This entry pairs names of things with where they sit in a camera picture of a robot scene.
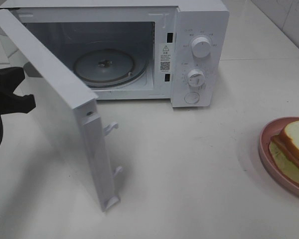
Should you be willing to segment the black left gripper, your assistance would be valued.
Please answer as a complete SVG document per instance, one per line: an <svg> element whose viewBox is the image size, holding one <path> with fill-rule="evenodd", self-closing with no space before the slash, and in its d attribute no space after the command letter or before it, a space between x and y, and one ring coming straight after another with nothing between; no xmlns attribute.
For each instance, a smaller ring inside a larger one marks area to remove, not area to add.
<svg viewBox="0 0 299 239"><path fill-rule="evenodd" d="M22 67L0 69L0 115L27 114L36 107L34 95L18 96L12 93L24 79L25 74Z"/></svg>

